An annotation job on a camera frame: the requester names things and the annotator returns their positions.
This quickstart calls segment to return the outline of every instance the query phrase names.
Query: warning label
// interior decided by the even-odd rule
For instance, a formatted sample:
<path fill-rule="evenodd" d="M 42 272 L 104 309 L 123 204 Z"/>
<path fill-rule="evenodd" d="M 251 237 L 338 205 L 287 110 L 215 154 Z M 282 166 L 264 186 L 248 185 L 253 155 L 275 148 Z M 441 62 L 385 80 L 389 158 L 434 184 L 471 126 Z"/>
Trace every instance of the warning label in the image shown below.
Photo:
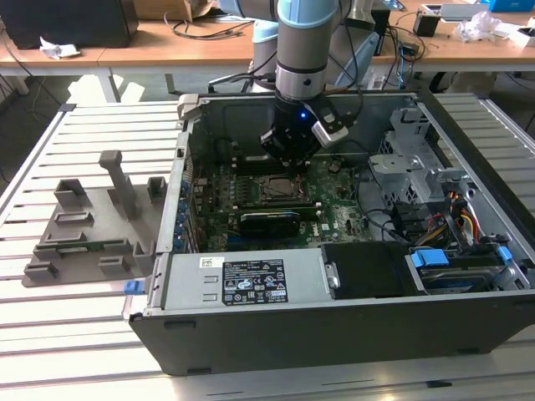
<path fill-rule="evenodd" d="M 225 262 L 222 283 L 222 300 L 228 307 L 288 302 L 282 259 Z"/>

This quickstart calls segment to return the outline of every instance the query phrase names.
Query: barcode label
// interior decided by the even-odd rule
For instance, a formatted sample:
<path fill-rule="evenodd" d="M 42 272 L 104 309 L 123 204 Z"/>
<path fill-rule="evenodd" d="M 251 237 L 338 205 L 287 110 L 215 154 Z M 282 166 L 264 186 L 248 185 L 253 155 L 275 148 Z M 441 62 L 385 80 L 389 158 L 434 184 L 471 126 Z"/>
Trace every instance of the barcode label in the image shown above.
<path fill-rule="evenodd" d="M 224 257 L 202 257 L 199 261 L 199 267 L 223 267 Z"/>

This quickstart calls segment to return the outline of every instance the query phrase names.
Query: gray floor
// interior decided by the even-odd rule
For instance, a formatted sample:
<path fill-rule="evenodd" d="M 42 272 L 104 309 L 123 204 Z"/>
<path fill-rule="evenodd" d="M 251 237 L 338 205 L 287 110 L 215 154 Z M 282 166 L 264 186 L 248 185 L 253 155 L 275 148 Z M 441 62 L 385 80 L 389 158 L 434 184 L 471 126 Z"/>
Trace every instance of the gray floor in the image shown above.
<path fill-rule="evenodd" d="M 217 69 L 214 69 L 213 74 L 200 75 L 192 68 L 190 74 L 175 76 L 175 85 L 183 93 L 205 93 L 206 83 L 219 76 Z M 535 76 L 527 75 L 525 78 L 535 79 Z M 429 79 L 430 77 L 425 76 L 420 81 L 414 80 L 413 85 L 425 86 Z M 38 91 L 41 80 L 42 78 L 37 77 L 28 81 L 30 93 L 25 96 L 13 96 L 9 104 L 0 109 L 0 168 L 8 180 L 16 174 L 58 108 L 58 105 L 44 90 Z M 89 96 L 94 86 L 91 83 L 93 81 L 86 81 L 87 79 L 80 79 L 80 77 L 48 77 L 45 86 L 63 103 L 71 97 L 73 92 L 76 92 L 74 96 L 76 99 Z M 535 113 L 535 81 L 519 79 L 518 83 L 528 89 L 513 82 L 505 74 L 499 74 L 491 99 L 517 124 L 525 127 Z M 130 84 L 134 84 L 136 89 L 142 91 L 140 101 L 178 99 L 177 95 L 167 93 L 163 75 L 125 76 L 120 83 L 120 92 L 123 94 L 129 90 L 128 88 L 132 86 Z M 240 88 L 240 84 L 233 84 L 221 86 L 218 90 L 232 92 Z M 535 122 L 531 125 L 529 133 L 535 136 Z M 7 183 L 0 178 L 0 193 L 6 186 Z"/>

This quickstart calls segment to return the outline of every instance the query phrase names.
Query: robotic arm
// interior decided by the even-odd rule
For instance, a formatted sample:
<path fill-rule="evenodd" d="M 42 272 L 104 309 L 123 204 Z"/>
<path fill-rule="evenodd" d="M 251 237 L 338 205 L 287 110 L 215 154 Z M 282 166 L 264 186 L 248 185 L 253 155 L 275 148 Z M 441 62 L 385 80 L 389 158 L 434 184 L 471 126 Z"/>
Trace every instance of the robotic arm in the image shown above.
<path fill-rule="evenodd" d="M 324 85 L 333 33 L 349 15 L 366 19 L 370 1 L 220 0 L 220 7 L 242 17 L 278 21 L 274 119 L 260 140 L 284 166 L 304 170 L 312 155 L 344 138 L 355 121 L 355 116 L 339 115 L 324 95 Z M 367 19 L 362 28 L 373 30 L 373 19 Z"/>

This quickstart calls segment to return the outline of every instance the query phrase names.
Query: blue latch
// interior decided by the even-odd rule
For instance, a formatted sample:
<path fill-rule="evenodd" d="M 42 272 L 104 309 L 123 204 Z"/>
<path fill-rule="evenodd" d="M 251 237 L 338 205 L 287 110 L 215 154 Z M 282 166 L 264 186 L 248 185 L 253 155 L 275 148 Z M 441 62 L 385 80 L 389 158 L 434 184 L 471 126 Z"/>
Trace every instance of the blue latch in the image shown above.
<path fill-rule="evenodd" d="M 410 255 L 416 268 L 423 266 L 448 266 L 450 261 L 442 249 L 419 249 Z"/>
<path fill-rule="evenodd" d="M 137 280 L 129 280 L 125 284 L 125 295 L 143 295 L 145 282 L 138 282 Z"/>
<path fill-rule="evenodd" d="M 509 266 L 512 263 L 512 253 L 506 246 L 500 246 L 498 248 L 498 255 L 501 257 L 506 266 Z"/>

